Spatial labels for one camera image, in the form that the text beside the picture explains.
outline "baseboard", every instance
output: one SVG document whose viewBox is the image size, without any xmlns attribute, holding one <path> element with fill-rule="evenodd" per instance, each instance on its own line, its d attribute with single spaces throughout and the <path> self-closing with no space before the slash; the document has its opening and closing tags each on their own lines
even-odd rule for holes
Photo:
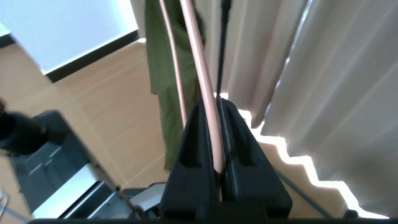
<svg viewBox="0 0 398 224">
<path fill-rule="evenodd" d="M 127 46 L 134 41 L 139 39 L 138 30 L 126 34 L 52 72 L 47 73 L 45 76 L 48 77 L 51 82 L 55 83 L 78 70 L 88 66 L 91 63 L 98 61 L 99 59 Z"/>
<path fill-rule="evenodd" d="M 11 37 L 10 34 L 6 34 L 0 37 L 0 49 L 3 47 L 7 47 L 10 46 L 11 44 L 14 44 L 15 41 L 14 39 Z"/>
</svg>

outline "pink cable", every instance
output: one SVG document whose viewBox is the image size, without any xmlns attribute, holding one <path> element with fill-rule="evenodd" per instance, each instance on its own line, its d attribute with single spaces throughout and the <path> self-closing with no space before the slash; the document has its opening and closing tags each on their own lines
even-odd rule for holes
<svg viewBox="0 0 398 224">
<path fill-rule="evenodd" d="M 206 117 L 209 125 L 211 148 L 213 150 L 214 169 L 222 174 L 224 169 L 224 150 L 221 140 L 220 120 L 218 110 L 213 95 L 213 87 L 205 60 L 203 44 L 201 42 L 195 11 L 191 0 L 180 0 L 182 12 L 187 26 L 188 36 L 191 43 L 193 59 L 198 72 L 198 79 L 201 89 L 203 102 L 205 105 Z"/>
<path fill-rule="evenodd" d="M 177 57 L 177 50 L 175 47 L 174 35 L 172 31 L 172 26 L 170 25 L 169 14 L 167 13 L 167 8 L 166 5 L 164 4 L 164 0 L 159 0 L 159 2 L 160 2 L 160 7 L 162 8 L 164 21 L 166 23 L 167 33 L 169 34 L 170 46 L 172 48 L 175 77 L 177 79 L 178 100 L 180 101 L 182 125 L 183 127 L 185 127 L 185 124 L 187 123 L 187 112 L 185 111 L 184 92 L 182 89 L 182 80 L 180 74 L 180 67 L 178 66 L 178 57 Z"/>
</svg>

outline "green cloth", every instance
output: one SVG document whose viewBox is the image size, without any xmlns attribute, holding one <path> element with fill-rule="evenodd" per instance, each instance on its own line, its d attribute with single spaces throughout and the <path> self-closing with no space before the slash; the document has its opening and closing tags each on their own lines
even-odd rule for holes
<svg viewBox="0 0 398 224">
<path fill-rule="evenodd" d="M 193 60 L 185 21 L 179 0 L 165 0 L 167 12 L 177 48 L 182 76 L 185 108 L 189 116 L 191 108 L 201 98 L 197 71 Z M 205 33 L 203 21 L 195 10 L 203 45 Z M 183 134 L 180 103 L 178 100 L 172 51 L 162 10 L 158 0 L 146 0 L 146 46 L 150 75 L 150 90 L 157 94 L 160 105 L 163 139 L 165 143 L 165 169 L 170 170 L 177 156 Z"/>
</svg>

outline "thin pink cord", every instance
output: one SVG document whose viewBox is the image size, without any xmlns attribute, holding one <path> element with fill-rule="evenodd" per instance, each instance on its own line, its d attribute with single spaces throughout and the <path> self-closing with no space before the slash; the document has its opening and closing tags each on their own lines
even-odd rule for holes
<svg viewBox="0 0 398 224">
<path fill-rule="evenodd" d="M 198 79 L 205 105 L 206 117 L 209 125 L 211 148 L 213 150 L 214 169 L 223 173 L 224 169 L 224 150 L 221 140 L 220 120 L 218 110 L 213 95 L 213 87 L 210 81 L 210 75 L 205 60 L 203 44 L 201 42 L 195 11 L 193 10 L 191 0 L 180 0 L 182 12 L 187 26 L 188 36 L 191 43 L 193 59 L 198 72 Z"/>
<path fill-rule="evenodd" d="M 178 66 L 178 57 L 177 57 L 177 50 L 175 47 L 174 35 L 172 31 L 172 26 L 170 25 L 169 14 L 167 13 L 167 8 L 166 5 L 164 4 L 164 0 L 159 0 L 159 2 L 160 2 L 160 7 L 162 8 L 164 21 L 166 23 L 167 33 L 169 34 L 170 46 L 172 48 L 175 77 L 177 79 L 178 100 L 180 101 L 182 125 L 183 127 L 185 127 L 185 124 L 187 123 L 187 112 L 185 111 L 184 92 L 182 89 L 182 80 L 180 74 L 180 67 Z"/>
</svg>

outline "tile floor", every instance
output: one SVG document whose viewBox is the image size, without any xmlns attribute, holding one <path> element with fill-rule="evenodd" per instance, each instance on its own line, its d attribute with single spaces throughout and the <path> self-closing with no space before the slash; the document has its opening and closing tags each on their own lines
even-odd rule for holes
<svg viewBox="0 0 398 224">
<path fill-rule="evenodd" d="M 128 45 L 54 84 L 17 45 L 8 46 L 0 49 L 0 97 L 5 99 L 9 110 L 28 115 L 60 110 L 122 187 L 145 187 L 167 180 L 158 101 L 150 94 L 144 44 Z M 308 186 L 308 180 L 304 179 L 303 186 Z M 0 187 L 11 196 L 8 208 L 29 217 L 8 161 L 3 157 L 0 157 Z M 287 190 L 294 199 L 292 218 L 321 217 L 288 186 Z M 336 214 L 341 202 L 332 204 L 337 205 L 332 208 Z M 0 223 L 17 222 L 5 215 Z"/>
</svg>

